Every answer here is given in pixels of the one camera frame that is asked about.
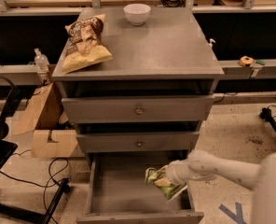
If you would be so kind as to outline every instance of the cardboard box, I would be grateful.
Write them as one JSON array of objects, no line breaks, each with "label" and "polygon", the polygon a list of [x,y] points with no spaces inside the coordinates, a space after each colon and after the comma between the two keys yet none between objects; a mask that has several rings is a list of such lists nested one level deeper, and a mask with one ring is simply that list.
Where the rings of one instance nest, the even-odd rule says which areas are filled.
[{"label": "cardboard box", "polygon": [[33,132],[32,157],[84,157],[75,130],[56,130],[62,114],[60,95],[51,83],[35,90],[13,135]]}]

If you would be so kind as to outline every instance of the white bowl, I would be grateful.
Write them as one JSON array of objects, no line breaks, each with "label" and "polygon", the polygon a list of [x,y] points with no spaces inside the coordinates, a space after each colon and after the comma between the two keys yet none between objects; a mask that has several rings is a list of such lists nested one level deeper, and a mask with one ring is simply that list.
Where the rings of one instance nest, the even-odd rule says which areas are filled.
[{"label": "white bowl", "polygon": [[142,25],[146,22],[150,14],[150,6],[146,4],[129,4],[123,8],[127,20],[132,25]]}]

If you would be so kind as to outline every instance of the concrete floor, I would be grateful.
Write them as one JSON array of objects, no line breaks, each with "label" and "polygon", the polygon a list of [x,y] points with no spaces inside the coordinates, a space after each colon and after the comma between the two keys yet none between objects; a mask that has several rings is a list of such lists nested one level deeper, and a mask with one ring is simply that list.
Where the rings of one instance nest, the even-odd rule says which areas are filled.
[{"label": "concrete floor", "polygon": [[[200,139],[196,148],[207,150],[225,159],[260,163],[270,153],[276,152],[276,133],[270,125],[259,118],[263,107],[276,105],[274,95],[242,94],[235,96],[216,95],[215,100],[222,100],[213,105],[207,121],[203,122]],[[276,115],[276,107],[271,107]],[[12,129],[21,112],[8,119]],[[32,134],[13,136],[9,134],[7,140],[18,144],[16,152],[21,153],[30,149]],[[45,185],[49,180],[48,166],[52,159],[31,158],[30,152],[14,155],[4,165],[2,171],[20,179]],[[62,169],[66,161],[60,160],[52,167],[52,173]],[[71,192],[63,195],[56,209],[54,219],[61,224],[76,223],[76,218],[85,214],[89,188],[89,168],[84,158],[69,159],[69,166],[56,175],[57,179],[71,177]],[[210,182],[190,181],[191,194],[196,211],[204,212],[205,218],[200,224],[234,224],[228,214],[220,209],[226,207],[233,214],[237,214],[236,203],[241,205],[243,220],[250,223],[252,192],[244,189],[223,177]],[[47,190],[48,203],[56,191]],[[44,189],[34,185],[24,184],[8,179],[0,174],[0,202],[27,208],[40,213],[45,212],[43,205]],[[0,224],[24,223],[0,216]]]}]

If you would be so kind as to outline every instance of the cabinet top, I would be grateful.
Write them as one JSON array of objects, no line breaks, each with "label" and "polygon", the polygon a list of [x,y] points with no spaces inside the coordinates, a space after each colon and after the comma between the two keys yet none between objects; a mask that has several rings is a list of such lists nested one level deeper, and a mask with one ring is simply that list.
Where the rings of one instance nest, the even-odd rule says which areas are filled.
[{"label": "cabinet top", "polygon": [[79,20],[105,14],[102,42],[113,60],[62,73],[66,48],[54,81],[218,78],[223,70],[187,7],[152,7],[145,24],[131,25],[123,7],[84,8]]}]

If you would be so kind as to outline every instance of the cabinet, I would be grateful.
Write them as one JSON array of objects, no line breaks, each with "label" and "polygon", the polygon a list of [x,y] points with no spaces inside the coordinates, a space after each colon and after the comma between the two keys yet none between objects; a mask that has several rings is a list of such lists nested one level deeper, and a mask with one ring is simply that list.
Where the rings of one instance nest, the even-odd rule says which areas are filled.
[{"label": "cabinet", "polygon": [[91,169],[77,223],[199,223],[189,191],[166,202],[145,170],[194,148],[222,68],[188,8],[153,7],[142,26],[122,7],[85,8],[79,19],[99,14],[114,59],[64,75],[64,50],[52,75]]}]

